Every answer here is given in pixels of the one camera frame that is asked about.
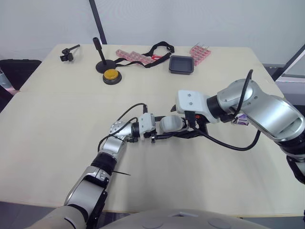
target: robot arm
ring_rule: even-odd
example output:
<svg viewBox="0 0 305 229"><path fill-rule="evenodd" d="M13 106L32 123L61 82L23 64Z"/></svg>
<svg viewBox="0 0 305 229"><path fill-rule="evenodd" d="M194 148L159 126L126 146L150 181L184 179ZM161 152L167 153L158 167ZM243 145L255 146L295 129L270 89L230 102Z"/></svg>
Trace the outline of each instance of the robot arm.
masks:
<svg viewBox="0 0 305 229"><path fill-rule="evenodd" d="M237 80L213 97L180 90L171 111L177 111L185 117L155 117L145 111L138 122L116 121L96 158L69 192L64 206L55 209L30 228L94 228L107 198L106 188L110 177L126 150L127 142L151 138L154 143L172 136L197 137L200 133L208 136L207 123L217 123L219 120L227 122L230 120L228 117L236 113L245 81ZM252 80L249 80L245 89L240 111L248 116L259 131L280 146L287 154L288 164L295 177L305 183L304 117L284 99L265 94ZM160 134L156 131L156 122L160 122ZM196 123L201 132L189 131L189 128L195 129Z"/></svg>

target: black clamp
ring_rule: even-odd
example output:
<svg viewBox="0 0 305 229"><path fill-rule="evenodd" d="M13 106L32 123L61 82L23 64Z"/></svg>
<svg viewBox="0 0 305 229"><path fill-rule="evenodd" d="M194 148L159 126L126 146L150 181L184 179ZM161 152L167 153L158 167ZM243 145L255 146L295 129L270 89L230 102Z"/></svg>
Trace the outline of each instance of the black clamp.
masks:
<svg viewBox="0 0 305 229"><path fill-rule="evenodd" d="M60 56L61 61L62 62L64 62L64 61L70 61L70 62L73 61L73 59L74 59L73 58L73 54L70 51L73 50L73 49L76 49L78 47L80 47L79 44L73 46L72 48L62 50L61 53L63 54L63 56Z"/></svg>

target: black chair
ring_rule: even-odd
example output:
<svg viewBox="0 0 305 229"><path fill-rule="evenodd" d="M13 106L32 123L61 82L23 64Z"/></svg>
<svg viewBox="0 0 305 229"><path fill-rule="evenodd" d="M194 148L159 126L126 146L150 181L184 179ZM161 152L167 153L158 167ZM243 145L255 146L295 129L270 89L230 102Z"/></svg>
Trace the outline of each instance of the black chair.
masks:
<svg viewBox="0 0 305 229"><path fill-rule="evenodd" d="M13 95L11 95L7 90L0 86L0 112L5 108L12 97Z"/></svg>
<svg viewBox="0 0 305 229"><path fill-rule="evenodd" d="M1 60L0 69L11 85L19 90L40 64L38 60Z"/></svg>

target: black microphone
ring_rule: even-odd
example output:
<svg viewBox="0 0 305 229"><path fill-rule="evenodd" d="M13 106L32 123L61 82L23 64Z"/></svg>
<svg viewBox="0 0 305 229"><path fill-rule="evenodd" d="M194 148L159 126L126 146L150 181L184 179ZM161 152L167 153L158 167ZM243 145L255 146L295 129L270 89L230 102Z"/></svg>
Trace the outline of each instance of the black microphone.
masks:
<svg viewBox="0 0 305 229"><path fill-rule="evenodd" d="M115 69L115 62L112 60L106 60L104 54L102 52L102 46L100 40L97 37L93 38L93 43L95 45L96 50L99 52L102 61L98 62L95 66L95 69L99 73L104 73L108 69Z"/></svg>
<svg viewBox="0 0 305 229"><path fill-rule="evenodd" d="M95 38L93 38L93 43L95 45L96 50L100 54L100 57L101 57L101 59L103 61L103 64L107 65L107 62L106 62L105 57L104 57L104 54L102 52L102 46L101 46L100 40L97 37L95 37Z"/></svg>

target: floor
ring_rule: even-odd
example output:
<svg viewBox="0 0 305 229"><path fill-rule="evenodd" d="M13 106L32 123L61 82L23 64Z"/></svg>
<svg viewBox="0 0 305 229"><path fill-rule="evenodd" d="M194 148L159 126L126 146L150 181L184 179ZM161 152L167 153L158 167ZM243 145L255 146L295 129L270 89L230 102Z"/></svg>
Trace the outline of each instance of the floor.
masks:
<svg viewBox="0 0 305 229"><path fill-rule="evenodd" d="M53 208L0 202L0 228L23 229L29 227L52 210ZM97 228L128 215L126 213L103 213ZM258 223L271 229L305 229L303 217L244 218L244 220Z"/></svg>

